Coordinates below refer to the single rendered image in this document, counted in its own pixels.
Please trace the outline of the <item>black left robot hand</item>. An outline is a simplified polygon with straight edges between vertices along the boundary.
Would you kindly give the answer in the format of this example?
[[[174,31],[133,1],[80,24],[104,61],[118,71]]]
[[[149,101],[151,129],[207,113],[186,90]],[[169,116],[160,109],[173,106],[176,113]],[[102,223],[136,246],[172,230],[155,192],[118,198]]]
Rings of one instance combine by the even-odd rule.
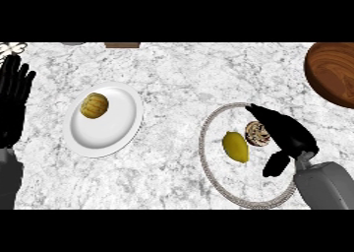
[[[36,75],[21,56],[9,55],[0,68],[0,149],[12,148],[22,137]]]

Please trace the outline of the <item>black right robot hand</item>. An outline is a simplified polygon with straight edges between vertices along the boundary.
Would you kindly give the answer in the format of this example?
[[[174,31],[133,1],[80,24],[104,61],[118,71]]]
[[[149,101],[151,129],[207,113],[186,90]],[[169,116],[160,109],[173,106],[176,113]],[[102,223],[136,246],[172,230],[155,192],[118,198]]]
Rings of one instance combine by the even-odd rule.
[[[307,154],[309,158],[316,156],[319,152],[316,139],[294,117],[256,104],[247,106],[245,109],[265,125],[266,131],[281,148],[281,151],[270,156],[263,169],[265,177],[278,177],[291,162],[291,158],[298,158],[303,154]]]

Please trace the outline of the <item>brown and white cupcake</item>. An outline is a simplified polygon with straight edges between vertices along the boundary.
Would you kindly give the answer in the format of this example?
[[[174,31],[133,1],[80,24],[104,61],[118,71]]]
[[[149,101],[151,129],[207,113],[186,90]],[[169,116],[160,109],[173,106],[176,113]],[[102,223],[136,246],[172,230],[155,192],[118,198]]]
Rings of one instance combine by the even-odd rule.
[[[247,142],[256,147],[265,147],[270,143],[270,134],[259,121],[251,121],[245,127]]]

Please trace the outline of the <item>round marble-pattern placemat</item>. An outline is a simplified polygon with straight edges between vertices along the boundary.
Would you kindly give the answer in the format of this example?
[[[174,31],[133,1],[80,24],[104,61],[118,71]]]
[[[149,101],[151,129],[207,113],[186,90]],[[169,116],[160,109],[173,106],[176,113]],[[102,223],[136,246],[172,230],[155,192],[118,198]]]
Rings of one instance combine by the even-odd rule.
[[[222,144],[226,133],[245,136],[245,126],[256,121],[245,106],[244,102],[229,103],[205,119],[200,136],[201,164],[220,194],[242,208],[269,210],[281,207],[297,192],[296,165],[288,164],[279,177],[263,176],[270,155],[281,151],[275,141],[263,147],[245,142],[248,162],[239,162],[228,156]]]

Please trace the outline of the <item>brown wooden bowl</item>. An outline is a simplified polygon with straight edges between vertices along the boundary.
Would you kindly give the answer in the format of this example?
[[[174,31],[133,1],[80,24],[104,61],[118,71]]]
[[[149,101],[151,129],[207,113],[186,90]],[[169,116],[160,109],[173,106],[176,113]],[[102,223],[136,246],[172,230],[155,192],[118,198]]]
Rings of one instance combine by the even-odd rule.
[[[316,42],[307,52],[304,72],[321,97],[354,109],[354,42]]]

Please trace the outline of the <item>yellow lemon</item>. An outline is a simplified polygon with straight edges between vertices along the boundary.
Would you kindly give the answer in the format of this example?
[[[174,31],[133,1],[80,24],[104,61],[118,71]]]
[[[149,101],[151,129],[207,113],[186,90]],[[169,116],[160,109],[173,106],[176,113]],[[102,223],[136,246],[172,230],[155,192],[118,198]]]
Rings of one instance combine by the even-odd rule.
[[[222,146],[228,156],[247,163],[250,161],[250,150],[242,135],[238,132],[228,132],[222,139]]]

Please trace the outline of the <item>white ornate patterned object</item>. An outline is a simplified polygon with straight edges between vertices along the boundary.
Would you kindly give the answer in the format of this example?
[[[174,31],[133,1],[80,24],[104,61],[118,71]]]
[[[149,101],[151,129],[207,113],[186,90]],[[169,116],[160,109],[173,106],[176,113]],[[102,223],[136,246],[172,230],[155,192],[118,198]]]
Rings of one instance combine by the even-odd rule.
[[[5,61],[5,58],[11,54],[21,54],[28,47],[25,42],[0,42],[0,67]]]

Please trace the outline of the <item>yellow-brown squash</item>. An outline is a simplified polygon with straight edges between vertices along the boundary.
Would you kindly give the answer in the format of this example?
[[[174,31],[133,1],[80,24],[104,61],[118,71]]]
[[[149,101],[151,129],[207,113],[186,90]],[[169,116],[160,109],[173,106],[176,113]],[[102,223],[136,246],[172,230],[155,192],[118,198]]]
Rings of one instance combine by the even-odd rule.
[[[99,93],[90,93],[81,103],[81,114],[90,118],[99,118],[108,111],[108,98]]]

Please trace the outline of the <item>white round plate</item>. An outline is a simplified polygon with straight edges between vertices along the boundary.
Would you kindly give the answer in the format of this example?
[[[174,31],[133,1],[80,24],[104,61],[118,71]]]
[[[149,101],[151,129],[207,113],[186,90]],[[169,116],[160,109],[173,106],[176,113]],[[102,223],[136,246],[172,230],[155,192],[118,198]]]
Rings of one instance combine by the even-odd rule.
[[[80,111],[90,93],[102,94],[110,101],[108,111],[96,119]],[[77,96],[65,113],[62,134],[68,148],[89,158],[111,155],[132,142],[142,119],[142,98],[130,85],[107,82],[92,87]]]

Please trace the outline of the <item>brown wooden block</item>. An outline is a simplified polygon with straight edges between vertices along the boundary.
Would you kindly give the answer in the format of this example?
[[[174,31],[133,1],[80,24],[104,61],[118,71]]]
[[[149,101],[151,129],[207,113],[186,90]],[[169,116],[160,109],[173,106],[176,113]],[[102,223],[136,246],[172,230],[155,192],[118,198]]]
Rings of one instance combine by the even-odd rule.
[[[141,42],[105,42],[107,48],[139,48]]]

